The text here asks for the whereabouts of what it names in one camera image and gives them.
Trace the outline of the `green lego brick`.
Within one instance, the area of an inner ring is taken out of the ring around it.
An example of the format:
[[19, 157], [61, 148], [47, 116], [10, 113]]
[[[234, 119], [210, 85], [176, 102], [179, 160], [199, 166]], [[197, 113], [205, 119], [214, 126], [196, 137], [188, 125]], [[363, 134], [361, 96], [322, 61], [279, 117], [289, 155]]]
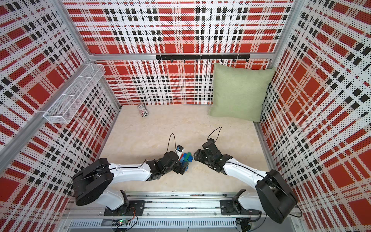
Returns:
[[191, 155], [191, 152], [185, 153], [183, 155], [183, 158], [184, 158], [183, 161], [185, 161], [185, 162], [192, 162], [193, 161], [193, 157]]

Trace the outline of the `blue long lego brick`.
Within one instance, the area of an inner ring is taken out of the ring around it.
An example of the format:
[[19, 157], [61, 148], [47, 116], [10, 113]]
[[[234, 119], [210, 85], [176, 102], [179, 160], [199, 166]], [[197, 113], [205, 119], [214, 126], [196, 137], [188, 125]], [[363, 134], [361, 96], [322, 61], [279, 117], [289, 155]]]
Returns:
[[187, 159], [188, 159], [189, 155], [187, 153], [184, 153], [181, 158], [180, 158], [180, 162], [183, 163], [183, 162], [187, 162]]

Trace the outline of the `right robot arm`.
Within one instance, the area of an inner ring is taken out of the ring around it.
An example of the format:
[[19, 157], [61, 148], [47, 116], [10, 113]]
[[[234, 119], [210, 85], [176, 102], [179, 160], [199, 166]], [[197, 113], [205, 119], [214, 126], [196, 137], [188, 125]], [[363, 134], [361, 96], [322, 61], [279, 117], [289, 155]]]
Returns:
[[231, 155], [222, 154], [212, 138], [194, 153], [194, 160], [255, 188], [258, 195], [255, 200], [245, 189], [240, 190], [232, 199], [230, 213], [246, 215], [248, 210], [257, 210], [266, 213], [273, 221], [283, 223], [299, 201], [276, 170], [265, 172], [242, 164]]

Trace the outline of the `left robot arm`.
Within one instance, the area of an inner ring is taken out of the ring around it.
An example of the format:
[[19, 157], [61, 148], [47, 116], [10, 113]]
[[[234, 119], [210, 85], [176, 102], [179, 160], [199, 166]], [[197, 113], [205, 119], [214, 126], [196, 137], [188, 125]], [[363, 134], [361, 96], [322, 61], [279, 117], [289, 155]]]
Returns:
[[183, 175], [193, 157], [170, 151], [160, 159], [144, 161], [142, 164], [122, 165], [100, 158], [72, 177], [73, 193], [77, 206], [100, 204], [117, 215], [129, 211], [129, 200], [123, 190], [114, 190], [113, 184], [129, 181], [154, 181], [169, 172]]

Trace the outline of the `green pillow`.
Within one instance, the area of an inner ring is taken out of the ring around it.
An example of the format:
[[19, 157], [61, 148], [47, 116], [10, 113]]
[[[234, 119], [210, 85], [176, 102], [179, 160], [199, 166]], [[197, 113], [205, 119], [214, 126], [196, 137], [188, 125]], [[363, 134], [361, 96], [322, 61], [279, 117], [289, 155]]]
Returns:
[[250, 70], [214, 65], [212, 117], [260, 122], [262, 106], [274, 69]]

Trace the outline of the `metal can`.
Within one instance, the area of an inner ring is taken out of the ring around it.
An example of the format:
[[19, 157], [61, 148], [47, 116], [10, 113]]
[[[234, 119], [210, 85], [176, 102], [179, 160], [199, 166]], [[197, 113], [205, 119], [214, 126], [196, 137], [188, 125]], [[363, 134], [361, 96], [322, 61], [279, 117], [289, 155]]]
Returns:
[[142, 117], [148, 116], [148, 111], [146, 109], [146, 105], [144, 103], [140, 103], [137, 105], [138, 111]]

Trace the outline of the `green circuit board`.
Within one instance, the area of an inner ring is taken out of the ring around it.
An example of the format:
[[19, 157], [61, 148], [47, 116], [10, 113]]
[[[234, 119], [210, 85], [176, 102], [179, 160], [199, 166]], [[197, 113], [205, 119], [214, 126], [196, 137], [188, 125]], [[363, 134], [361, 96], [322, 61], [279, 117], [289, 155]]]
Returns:
[[123, 219], [113, 219], [112, 220], [112, 227], [122, 227], [122, 226], [127, 226], [128, 224], [128, 219], [123, 218]]

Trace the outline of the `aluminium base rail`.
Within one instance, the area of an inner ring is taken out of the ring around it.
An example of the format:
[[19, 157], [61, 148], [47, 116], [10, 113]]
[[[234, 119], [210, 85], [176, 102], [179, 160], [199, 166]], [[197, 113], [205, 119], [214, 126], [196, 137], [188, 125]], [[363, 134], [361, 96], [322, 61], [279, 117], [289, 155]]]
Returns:
[[[303, 232], [299, 218], [279, 224], [266, 213], [259, 216], [224, 216], [220, 200], [232, 200], [234, 192], [128, 192], [130, 201], [145, 201], [142, 216], [104, 216], [98, 204], [68, 205], [58, 232]], [[113, 219], [128, 219], [127, 226], [112, 227]]]

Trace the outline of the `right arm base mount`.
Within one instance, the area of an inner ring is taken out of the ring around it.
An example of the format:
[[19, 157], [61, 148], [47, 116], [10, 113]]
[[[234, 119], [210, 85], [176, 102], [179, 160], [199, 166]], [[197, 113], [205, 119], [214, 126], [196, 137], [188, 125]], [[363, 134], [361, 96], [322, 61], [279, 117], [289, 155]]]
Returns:
[[233, 200], [220, 200], [221, 214], [224, 216], [232, 215], [247, 215], [259, 216], [260, 211], [255, 209], [244, 209], [237, 201]]

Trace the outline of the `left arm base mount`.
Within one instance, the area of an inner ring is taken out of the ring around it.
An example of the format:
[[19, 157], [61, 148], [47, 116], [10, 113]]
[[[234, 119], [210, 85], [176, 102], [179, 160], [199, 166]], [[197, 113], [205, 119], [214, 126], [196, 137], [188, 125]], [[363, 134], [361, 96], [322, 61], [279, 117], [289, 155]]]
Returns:
[[128, 204], [124, 204], [116, 210], [111, 210], [106, 207], [104, 216], [129, 216], [136, 215], [142, 216], [145, 208], [145, 201], [129, 201]]

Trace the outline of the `black hook rail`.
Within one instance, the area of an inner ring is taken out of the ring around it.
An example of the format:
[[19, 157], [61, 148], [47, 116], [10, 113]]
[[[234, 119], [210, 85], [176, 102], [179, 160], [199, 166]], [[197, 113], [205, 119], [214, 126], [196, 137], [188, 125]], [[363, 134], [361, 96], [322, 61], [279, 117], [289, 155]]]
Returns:
[[174, 60], [248, 60], [250, 54], [199, 54], [199, 55], [156, 55], [158, 61], [174, 61]]

